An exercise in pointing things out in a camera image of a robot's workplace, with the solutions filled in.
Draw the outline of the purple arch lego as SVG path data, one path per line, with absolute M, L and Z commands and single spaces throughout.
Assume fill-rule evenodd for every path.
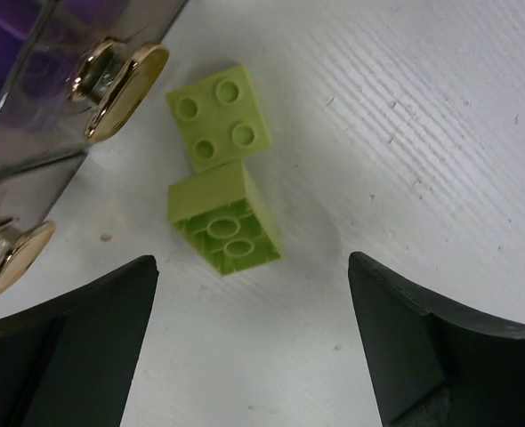
M 0 94 L 42 8 L 41 1 L 0 1 Z M 66 49 L 77 41 L 68 16 L 57 15 L 47 23 L 17 83 L 12 124 L 22 125 L 42 109 L 54 114 L 61 106 L 75 67 L 75 55 Z

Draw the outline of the lime lego long brick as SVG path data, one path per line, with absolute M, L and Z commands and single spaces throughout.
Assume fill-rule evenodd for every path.
M 241 161 L 170 185 L 167 220 L 222 276 L 274 262 L 283 254 L 271 210 Z

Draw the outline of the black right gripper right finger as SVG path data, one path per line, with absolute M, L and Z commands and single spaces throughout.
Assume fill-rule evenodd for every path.
M 348 279 L 384 426 L 525 426 L 525 324 L 361 252 L 349 257 Z

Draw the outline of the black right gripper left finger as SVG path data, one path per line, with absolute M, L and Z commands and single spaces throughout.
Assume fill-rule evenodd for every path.
M 0 318 L 0 426 L 118 426 L 157 284 L 144 255 Z

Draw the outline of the pale lime lego 2x2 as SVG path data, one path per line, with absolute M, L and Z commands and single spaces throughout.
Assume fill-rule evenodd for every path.
M 243 65 L 172 90 L 166 101 L 198 173 L 271 147 L 271 133 Z

